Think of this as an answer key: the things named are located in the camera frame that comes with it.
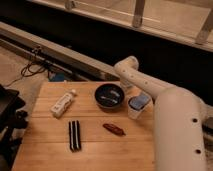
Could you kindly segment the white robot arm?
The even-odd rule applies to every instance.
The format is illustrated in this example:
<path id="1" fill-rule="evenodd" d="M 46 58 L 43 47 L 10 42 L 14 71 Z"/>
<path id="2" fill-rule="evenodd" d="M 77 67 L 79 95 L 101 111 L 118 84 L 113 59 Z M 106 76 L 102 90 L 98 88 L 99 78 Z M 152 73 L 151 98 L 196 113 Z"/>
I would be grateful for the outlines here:
<path id="1" fill-rule="evenodd" d="M 154 100 L 155 171 L 207 171 L 202 120 L 207 113 L 201 98 L 187 90 L 138 71 L 129 56 L 114 65 L 125 88 L 144 90 Z"/>

